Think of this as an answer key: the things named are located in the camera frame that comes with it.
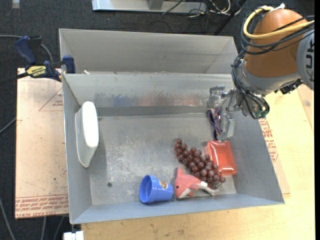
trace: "pink toy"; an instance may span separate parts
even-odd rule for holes
[[[219,189],[211,189],[210,187],[208,187],[208,184],[206,182],[201,181],[193,175],[184,174],[183,170],[179,167],[175,179],[175,198],[182,199],[186,196],[193,197],[193,191],[199,189],[205,190],[212,196],[214,196],[219,191]]]

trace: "cable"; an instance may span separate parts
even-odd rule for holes
[[[0,34],[0,38],[21,38],[19,35],[11,35],[11,34]]]
[[[7,129],[10,125],[12,125],[15,121],[17,120],[17,118],[14,118],[11,122],[9,122],[5,127],[3,127],[1,130],[0,130],[0,134],[2,134],[5,129]]]
[[[284,49],[284,48],[286,48],[286,47],[288,47],[290,45],[293,45],[293,44],[301,41],[302,39],[306,38],[307,36],[309,36],[312,33],[310,33],[308,35],[305,35],[305,36],[301,37],[299,40],[293,41],[293,42],[287,44],[284,47],[281,47],[279,49],[275,49],[278,45],[286,43],[286,42],[289,42],[290,40],[293,40],[293,39],[295,39],[295,38],[297,38],[297,37],[299,37],[299,36],[301,36],[303,34],[306,34],[306,33],[310,32],[311,30],[313,30],[314,28],[315,28],[315,25],[314,25],[314,23],[312,23],[311,25],[309,25],[307,27],[301,28],[296,32],[288,34],[287,36],[285,36],[284,38],[280,39],[279,41],[268,43],[268,44],[256,44],[253,40],[247,40],[247,38],[245,37],[244,33],[241,32],[240,33],[240,36],[241,36],[241,43],[240,44],[241,44],[242,49],[246,53],[251,54],[251,55],[260,55],[260,54],[264,54],[264,53],[267,53],[267,52],[270,52],[270,51],[279,51],[281,49]],[[248,51],[248,46],[255,47],[255,48],[260,49],[262,51]]]
[[[49,55],[49,60],[50,60],[50,63],[52,65],[54,63],[54,58],[52,57],[51,52],[49,51],[49,49],[44,44],[41,44],[41,47],[43,49],[45,49],[46,53]]]
[[[307,27],[310,24],[315,22],[314,20],[312,20],[312,21],[308,21],[308,22],[305,22],[305,23],[301,23],[299,25],[288,26],[286,28],[282,28],[280,30],[273,31],[273,32],[270,32],[270,33],[265,33],[265,34],[251,34],[251,33],[248,32],[248,25],[251,22],[251,20],[257,14],[259,14],[260,12],[268,12],[268,11],[272,11],[272,10],[274,10],[273,7],[264,5],[262,7],[259,7],[258,9],[256,9],[254,12],[252,12],[244,22],[243,34],[246,37],[251,38],[251,39],[265,39],[265,38],[269,38],[269,37],[274,37],[274,36],[279,35],[279,34],[283,34],[283,33],[287,33],[287,32],[293,32],[293,31],[299,30],[299,29]]]
[[[229,11],[231,9],[231,1],[227,0],[228,2],[228,8],[227,9],[220,9],[217,7],[217,5],[213,2],[213,0],[209,0],[210,4],[214,7],[215,10],[209,10],[210,13],[215,13],[218,15],[230,15]],[[241,8],[234,14],[237,15],[241,11]]]
[[[0,198],[0,208],[1,208],[1,212],[2,212],[2,215],[3,215],[4,221],[5,221],[6,227],[7,227],[8,231],[9,231],[9,233],[10,233],[10,236],[11,236],[12,240],[16,240],[16,238],[15,238],[15,236],[14,236],[14,233],[12,232],[12,229],[11,229],[11,227],[10,227],[10,224],[9,224],[7,215],[6,215],[6,213],[5,213],[5,208],[4,208],[3,204],[2,204],[1,198]]]
[[[178,5],[180,5],[183,2],[183,0],[180,0],[176,3],[176,5],[174,5],[173,7],[171,7],[169,10],[165,11],[164,13],[162,13],[162,15],[165,15],[167,13],[170,13],[172,10],[174,10],[175,8],[178,7]]]
[[[64,221],[64,219],[65,219],[65,216],[62,216],[62,219],[60,220],[59,225],[58,225],[58,227],[56,228],[56,231],[55,231],[55,233],[54,233],[54,237],[53,237],[52,240],[56,240],[56,238],[57,238],[57,236],[58,236],[58,233],[59,233],[59,229],[60,229],[61,224],[62,224],[62,222]]]
[[[47,216],[43,219],[43,225],[42,225],[42,231],[41,231],[41,238],[40,240],[44,240],[45,237],[45,229],[46,229],[46,222],[47,222]]]
[[[22,38],[22,36],[21,35],[12,35],[12,34],[0,34],[0,38],[17,38],[17,39],[19,39],[19,38]],[[53,59],[53,56],[52,56],[51,52],[49,51],[49,49],[44,44],[41,44],[41,47],[48,54],[50,63],[53,64],[54,63],[54,59]]]

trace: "blue cup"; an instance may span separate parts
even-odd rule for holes
[[[140,201],[144,204],[168,201],[174,194],[171,184],[158,180],[152,175],[144,176],[140,185]]]

